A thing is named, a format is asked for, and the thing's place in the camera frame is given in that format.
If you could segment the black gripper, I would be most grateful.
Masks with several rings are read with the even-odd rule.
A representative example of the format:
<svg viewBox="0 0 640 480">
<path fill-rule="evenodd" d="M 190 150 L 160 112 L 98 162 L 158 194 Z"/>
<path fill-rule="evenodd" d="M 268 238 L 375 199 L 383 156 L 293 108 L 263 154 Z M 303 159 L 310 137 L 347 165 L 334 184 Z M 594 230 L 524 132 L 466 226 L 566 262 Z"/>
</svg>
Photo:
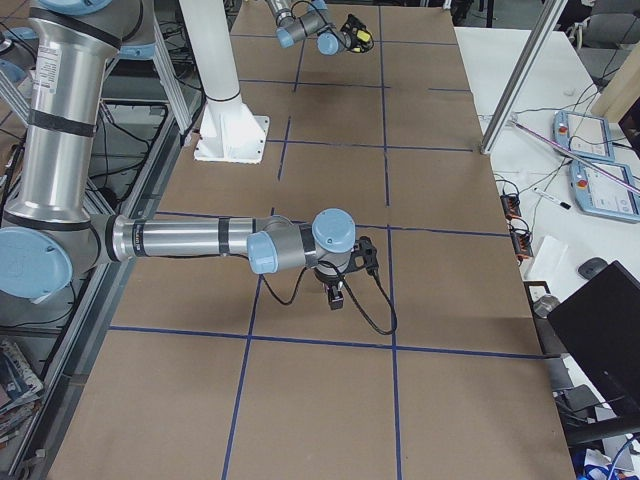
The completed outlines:
<svg viewBox="0 0 640 480">
<path fill-rule="evenodd" d="M 364 23 L 353 14 L 348 14 L 347 19 L 340 29 L 344 36 L 345 46 L 348 50 L 351 47 L 351 34 L 356 29 L 365 29 Z M 374 46 L 374 39 L 368 30 L 360 31 L 360 44 L 362 50 L 371 50 Z"/>
<path fill-rule="evenodd" d="M 324 286 L 330 309 L 332 311 L 342 309 L 344 305 L 344 296 L 341 292 L 342 280 L 335 271 L 331 270 L 329 273 L 326 273 L 320 267 L 316 267 L 314 275 Z"/>
</svg>

